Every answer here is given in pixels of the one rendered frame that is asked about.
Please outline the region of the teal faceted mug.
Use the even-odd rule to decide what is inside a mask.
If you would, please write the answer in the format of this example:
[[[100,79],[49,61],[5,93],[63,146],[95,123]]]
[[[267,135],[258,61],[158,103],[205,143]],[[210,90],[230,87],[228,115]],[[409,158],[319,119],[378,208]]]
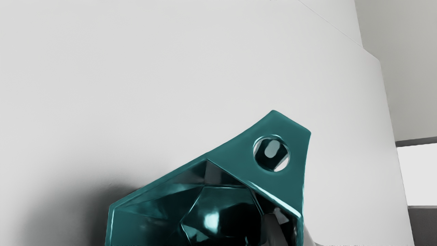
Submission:
[[[278,111],[109,207],[104,246],[304,246],[311,132]]]

